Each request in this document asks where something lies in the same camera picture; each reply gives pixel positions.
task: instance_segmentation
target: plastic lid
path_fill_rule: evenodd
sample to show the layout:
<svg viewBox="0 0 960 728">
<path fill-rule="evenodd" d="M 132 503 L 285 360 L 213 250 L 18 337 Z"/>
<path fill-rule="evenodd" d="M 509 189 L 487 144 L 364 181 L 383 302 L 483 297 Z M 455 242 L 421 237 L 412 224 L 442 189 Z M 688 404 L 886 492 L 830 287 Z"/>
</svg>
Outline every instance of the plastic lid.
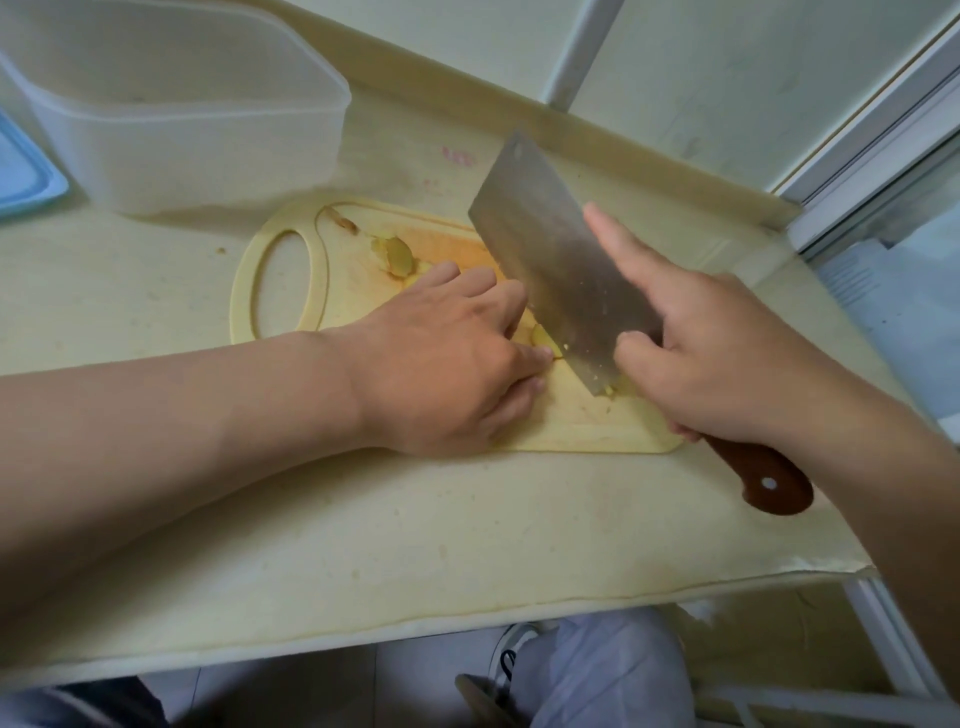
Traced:
<svg viewBox="0 0 960 728">
<path fill-rule="evenodd" d="M 0 217 L 43 205 L 69 187 L 30 137 L 0 112 Z"/>
</svg>

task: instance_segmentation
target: brown wooden handle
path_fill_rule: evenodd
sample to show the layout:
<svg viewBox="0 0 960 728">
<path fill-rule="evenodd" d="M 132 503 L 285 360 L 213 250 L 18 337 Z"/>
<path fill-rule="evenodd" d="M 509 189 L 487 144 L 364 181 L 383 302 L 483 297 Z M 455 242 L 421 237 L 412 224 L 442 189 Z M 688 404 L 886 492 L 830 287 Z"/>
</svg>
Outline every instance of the brown wooden handle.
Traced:
<svg viewBox="0 0 960 728">
<path fill-rule="evenodd" d="M 743 499 L 755 508 L 775 516 L 794 516 L 810 507 L 810 479 L 773 448 L 711 435 L 704 435 L 704 440 L 740 476 Z"/>
</svg>

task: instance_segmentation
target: cleaver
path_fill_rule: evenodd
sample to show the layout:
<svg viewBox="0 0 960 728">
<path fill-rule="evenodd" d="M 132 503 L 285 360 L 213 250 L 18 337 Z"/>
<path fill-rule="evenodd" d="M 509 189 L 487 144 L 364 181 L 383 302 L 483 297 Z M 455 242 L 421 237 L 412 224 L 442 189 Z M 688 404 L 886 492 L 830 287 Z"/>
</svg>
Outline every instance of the cleaver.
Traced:
<svg viewBox="0 0 960 728">
<path fill-rule="evenodd" d="M 662 318 L 620 275 L 564 181 L 523 133 L 507 140 L 469 218 L 504 275 L 526 286 L 530 310 L 593 395 L 619 377 L 613 350 L 620 333 L 643 331 L 661 342 Z M 740 476 L 755 508 L 792 516 L 813 502 L 809 479 L 776 450 L 704 440 Z"/>
</svg>

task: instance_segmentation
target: yellow countertop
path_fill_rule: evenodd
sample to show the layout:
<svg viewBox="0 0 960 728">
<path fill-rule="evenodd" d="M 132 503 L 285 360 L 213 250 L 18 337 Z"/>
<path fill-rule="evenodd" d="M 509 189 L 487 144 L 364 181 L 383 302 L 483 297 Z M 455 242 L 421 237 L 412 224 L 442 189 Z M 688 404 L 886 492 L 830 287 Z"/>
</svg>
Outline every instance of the yellow countertop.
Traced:
<svg viewBox="0 0 960 728">
<path fill-rule="evenodd" d="M 332 184 L 466 221 L 502 137 L 353 91 Z M 0 106 L 43 139 L 3 77 Z M 736 271 L 815 343 L 903 396 L 779 233 L 556 161 L 580 200 L 598 201 L 683 265 Z M 0 373 L 227 344 L 237 261 L 278 205 L 135 220 L 74 190 L 0 224 Z M 271 261 L 265 329 L 295 322 L 303 258 L 285 248 Z M 703 445 L 449 462 L 357 452 L 252 486 L 63 585 L 0 629 L 0 683 L 396 639 L 869 567 L 822 495 L 799 517 L 762 514 Z"/>
</svg>

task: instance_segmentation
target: translucent plastic container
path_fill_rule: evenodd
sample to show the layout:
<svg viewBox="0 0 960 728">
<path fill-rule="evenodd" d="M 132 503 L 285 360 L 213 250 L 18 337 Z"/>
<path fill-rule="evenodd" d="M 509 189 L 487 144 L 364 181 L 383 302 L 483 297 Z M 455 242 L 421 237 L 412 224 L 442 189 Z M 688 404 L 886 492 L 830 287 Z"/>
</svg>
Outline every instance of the translucent plastic container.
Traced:
<svg viewBox="0 0 960 728">
<path fill-rule="evenodd" d="M 175 0 L 0 0 L 0 61 L 63 164 L 129 214 L 329 180 L 346 80 L 273 16 Z"/>
</svg>

